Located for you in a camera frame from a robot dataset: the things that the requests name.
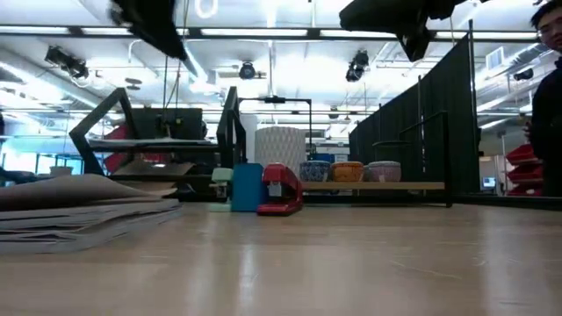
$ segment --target blue bowl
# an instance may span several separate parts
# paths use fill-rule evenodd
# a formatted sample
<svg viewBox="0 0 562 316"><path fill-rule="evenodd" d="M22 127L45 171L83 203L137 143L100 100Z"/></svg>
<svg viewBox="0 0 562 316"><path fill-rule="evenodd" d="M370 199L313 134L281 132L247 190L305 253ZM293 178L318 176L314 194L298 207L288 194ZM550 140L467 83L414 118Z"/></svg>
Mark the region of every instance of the blue bowl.
<svg viewBox="0 0 562 316"><path fill-rule="evenodd" d="M311 161L300 164L300 181L326 182L330 171L329 162Z"/></svg>

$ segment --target man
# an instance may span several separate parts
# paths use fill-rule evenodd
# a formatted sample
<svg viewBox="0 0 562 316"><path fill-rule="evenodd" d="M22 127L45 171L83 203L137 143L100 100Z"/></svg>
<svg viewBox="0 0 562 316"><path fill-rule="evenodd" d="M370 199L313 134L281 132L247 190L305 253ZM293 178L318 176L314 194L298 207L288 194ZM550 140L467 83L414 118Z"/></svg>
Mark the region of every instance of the man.
<svg viewBox="0 0 562 316"><path fill-rule="evenodd" d="M531 24L546 46L562 53L562 0L543 5ZM556 62L556 70L538 86L533 119L525 132L535 155L544 161L543 195L562 197L562 58Z"/></svg>

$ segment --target red stapler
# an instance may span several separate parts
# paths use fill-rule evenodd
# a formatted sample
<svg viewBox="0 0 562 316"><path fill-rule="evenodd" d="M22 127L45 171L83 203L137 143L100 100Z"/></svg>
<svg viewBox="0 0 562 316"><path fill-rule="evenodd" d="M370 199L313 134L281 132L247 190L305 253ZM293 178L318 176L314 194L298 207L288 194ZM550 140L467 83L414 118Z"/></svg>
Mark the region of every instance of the red stapler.
<svg viewBox="0 0 562 316"><path fill-rule="evenodd" d="M289 216L303 205L302 184L295 174L282 163L272 163L263 172L263 183L268 187L267 204L257 208L262 216Z"/></svg>

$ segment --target ceiling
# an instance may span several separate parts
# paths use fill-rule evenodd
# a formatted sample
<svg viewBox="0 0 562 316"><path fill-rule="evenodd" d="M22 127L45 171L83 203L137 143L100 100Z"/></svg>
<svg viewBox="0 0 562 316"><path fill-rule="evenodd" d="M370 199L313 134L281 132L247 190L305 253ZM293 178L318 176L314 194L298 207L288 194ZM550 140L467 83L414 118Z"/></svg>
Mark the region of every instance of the ceiling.
<svg viewBox="0 0 562 316"><path fill-rule="evenodd" d="M186 26L206 27L339 27L339 11L350 0L218 0L216 13L213 13L213 0L190 0ZM450 30L467 29L469 19L474 20L476 30L485 31L531 31L529 20L536 10L535 0L493 0L485 4L469 1L459 5L452 19L430 21L429 28ZM3 24L18 25L112 25L106 11L108 0L0 0L0 21ZM184 24L183 7L177 4L177 25ZM237 86L240 97L267 96L275 93L281 97L303 97L313 100L314 111L329 111L338 107L340 111L366 111L361 115L350 115L351 121L364 119L366 114L376 111L402 91L415 84L418 75L427 74L437 62L451 49L452 43L431 43L426 58L411 63L395 41L288 41L275 40L235 40L207 39L191 40L185 43L193 60L218 80L208 84L190 83L187 69L178 67L177 61L168 60L159 51L143 42L132 45L130 39L78 39L72 37L18 37L0 36L0 62L19 65L18 68L30 73L38 80L61 90L68 102L44 102L44 106L62 106L71 109L87 109L107 97L116 87L124 86L124 79L142 80L140 90L128 91L133 104L137 106L162 106L166 90L169 97L180 73L177 102L184 107L202 107L204 110L220 109L221 92L224 95L230 86ZM67 52L87 61L90 72L99 76L91 80L85 88L72 83L59 69L54 69L44 61L49 46L62 47ZM533 90L534 82L508 83L513 69L508 66L509 57L524 51L530 44L476 43L475 63L477 69L478 104L512 95L502 103L482 111L479 124L485 125L502 113L516 114L518 106L529 103L527 90ZM503 47L506 65L500 75L486 70L486 56ZM349 62L360 49L367 50L371 58L371 70L358 83L347 83L345 73ZM553 54L541 55L534 60L539 74L550 71ZM263 72L265 79L243 81L238 78L238 68L243 61L252 61L256 70ZM27 107L28 103L10 104L11 107ZM244 103L242 110L307 110L307 104L272 105ZM206 114L205 120L213 125L216 114ZM299 115L260 115L263 126L278 124L296 125L307 122L307 116ZM328 128L332 125L346 125L346 121L330 122L328 115L315 116L315 128ZM60 116L68 122L68 116ZM342 132L344 140L349 129Z"/></svg>

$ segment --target patterned bowl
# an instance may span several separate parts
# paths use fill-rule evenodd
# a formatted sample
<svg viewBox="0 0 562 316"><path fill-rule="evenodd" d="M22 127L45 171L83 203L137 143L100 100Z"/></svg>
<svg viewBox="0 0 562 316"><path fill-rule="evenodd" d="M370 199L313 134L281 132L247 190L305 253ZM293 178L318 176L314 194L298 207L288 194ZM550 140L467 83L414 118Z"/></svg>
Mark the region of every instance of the patterned bowl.
<svg viewBox="0 0 562 316"><path fill-rule="evenodd" d="M369 163L369 179L372 182L400 182L402 168L399 162Z"/></svg>
<svg viewBox="0 0 562 316"><path fill-rule="evenodd" d="M361 162L336 162L332 164L332 176L335 182L359 182L363 178Z"/></svg>
<svg viewBox="0 0 562 316"><path fill-rule="evenodd" d="M311 161L300 164L300 181L326 182L330 171L329 162Z"/></svg>

